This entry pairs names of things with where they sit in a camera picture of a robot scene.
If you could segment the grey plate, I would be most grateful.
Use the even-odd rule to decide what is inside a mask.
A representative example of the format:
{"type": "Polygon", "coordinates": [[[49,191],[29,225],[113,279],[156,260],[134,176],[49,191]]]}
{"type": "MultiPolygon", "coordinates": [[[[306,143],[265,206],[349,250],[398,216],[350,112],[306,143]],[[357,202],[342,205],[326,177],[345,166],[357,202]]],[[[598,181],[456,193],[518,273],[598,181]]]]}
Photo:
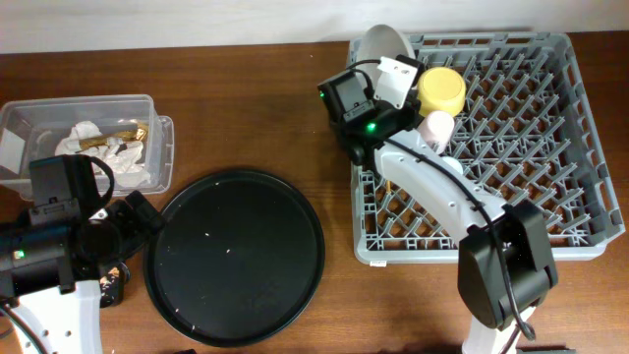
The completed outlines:
{"type": "MultiPolygon", "coordinates": [[[[381,57],[396,59],[404,56],[403,63],[418,67],[416,55],[406,34],[401,33],[388,25],[377,25],[370,28],[361,38],[360,46],[356,51],[355,61],[379,60],[381,57]]],[[[357,66],[357,69],[370,77],[369,87],[365,76],[358,74],[358,79],[365,88],[367,95],[373,93],[381,72],[376,63],[365,63],[357,66]]]]}

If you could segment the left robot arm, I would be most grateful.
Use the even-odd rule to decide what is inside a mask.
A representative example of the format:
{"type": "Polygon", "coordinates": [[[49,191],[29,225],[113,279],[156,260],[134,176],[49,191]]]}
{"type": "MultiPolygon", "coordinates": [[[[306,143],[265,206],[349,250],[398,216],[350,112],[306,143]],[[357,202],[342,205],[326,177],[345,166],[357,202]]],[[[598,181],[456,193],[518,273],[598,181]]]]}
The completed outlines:
{"type": "Polygon", "coordinates": [[[99,353],[100,280],[166,225],[139,191],[100,193],[94,156],[63,154],[29,165],[32,207],[1,226],[1,314],[25,353],[99,353]]]}

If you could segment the pink cup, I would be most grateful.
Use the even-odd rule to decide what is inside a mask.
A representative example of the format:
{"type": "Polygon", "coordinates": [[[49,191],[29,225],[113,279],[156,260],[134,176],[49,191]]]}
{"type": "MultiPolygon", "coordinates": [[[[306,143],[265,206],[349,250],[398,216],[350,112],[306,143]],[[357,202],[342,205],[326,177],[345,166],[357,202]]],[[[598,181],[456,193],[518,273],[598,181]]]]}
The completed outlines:
{"type": "Polygon", "coordinates": [[[436,110],[425,117],[418,131],[434,152],[442,154],[451,140],[454,128],[453,116],[448,112],[436,110]]]}

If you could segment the gold snack wrapper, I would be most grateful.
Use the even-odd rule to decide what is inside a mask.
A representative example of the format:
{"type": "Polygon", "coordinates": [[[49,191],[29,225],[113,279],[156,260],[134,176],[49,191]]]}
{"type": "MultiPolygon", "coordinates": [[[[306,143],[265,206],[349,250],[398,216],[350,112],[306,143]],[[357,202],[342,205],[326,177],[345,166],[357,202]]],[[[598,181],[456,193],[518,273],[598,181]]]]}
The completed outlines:
{"type": "Polygon", "coordinates": [[[148,136],[149,127],[139,123],[135,129],[119,131],[112,134],[100,135],[79,140],[80,150],[96,148],[100,146],[123,145],[132,142],[142,142],[148,136]]]}

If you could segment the white napkin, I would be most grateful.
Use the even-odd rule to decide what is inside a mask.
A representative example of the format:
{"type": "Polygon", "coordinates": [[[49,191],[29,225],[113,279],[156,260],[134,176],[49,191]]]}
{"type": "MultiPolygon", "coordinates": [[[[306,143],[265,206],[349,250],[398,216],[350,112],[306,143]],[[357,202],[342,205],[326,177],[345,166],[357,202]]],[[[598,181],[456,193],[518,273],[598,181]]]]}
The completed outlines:
{"type": "MultiPolygon", "coordinates": [[[[113,133],[135,129],[138,124],[132,124],[129,128],[117,128],[113,133]]],[[[107,135],[91,121],[77,123],[67,138],[60,141],[55,149],[56,155],[82,154],[96,157],[109,166],[116,175],[116,182],[120,187],[135,188],[149,179],[149,174],[144,170],[143,157],[144,145],[147,142],[132,142],[123,145],[91,147],[80,150],[79,140],[107,135]]]]}

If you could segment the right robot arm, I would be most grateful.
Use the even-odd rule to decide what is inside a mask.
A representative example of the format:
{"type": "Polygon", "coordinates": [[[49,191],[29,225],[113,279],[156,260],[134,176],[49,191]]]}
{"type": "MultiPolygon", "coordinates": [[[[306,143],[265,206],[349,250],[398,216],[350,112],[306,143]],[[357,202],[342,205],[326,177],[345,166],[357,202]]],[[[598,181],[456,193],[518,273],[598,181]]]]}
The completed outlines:
{"type": "Polygon", "coordinates": [[[423,64],[405,55],[374,64],[376,80],[354,63],[318,85],[336,139],[456,244],[457,287],[472,315],[462,352],[513,353],[520,337],[535,340],[528,319],[558,282],[543,213],[529,201],[509,204],[443,160],[415,93],[423,64]]]}

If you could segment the light blue cup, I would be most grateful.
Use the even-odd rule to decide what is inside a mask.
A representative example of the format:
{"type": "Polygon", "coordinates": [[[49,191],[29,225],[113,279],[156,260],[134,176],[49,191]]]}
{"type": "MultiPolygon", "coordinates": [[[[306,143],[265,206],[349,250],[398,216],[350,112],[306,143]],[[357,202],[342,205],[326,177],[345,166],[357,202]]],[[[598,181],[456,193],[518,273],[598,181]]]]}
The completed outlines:
{"type": "Polygon", "coordinates": [[[457,159],[450,156],[443,156],[442,160],[446,162],[449,166],[451,166],[454,170],[456,170],[459,174],[463,174],[463,166],[457,159]]]}

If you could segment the yellow bowl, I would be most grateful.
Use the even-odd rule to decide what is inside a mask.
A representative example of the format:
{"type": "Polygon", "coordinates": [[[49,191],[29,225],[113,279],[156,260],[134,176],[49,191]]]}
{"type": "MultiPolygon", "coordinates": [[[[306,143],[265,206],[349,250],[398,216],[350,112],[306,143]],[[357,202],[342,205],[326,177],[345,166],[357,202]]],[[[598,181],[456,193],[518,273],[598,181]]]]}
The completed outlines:
{"type": "Polygon", "coordinates": [[[417,88],[421,116],[426,117],[433,111],[444,111],[456,116],[463,111],[466,83],[455,70],[430,68],[420,75],[417,88]]]}

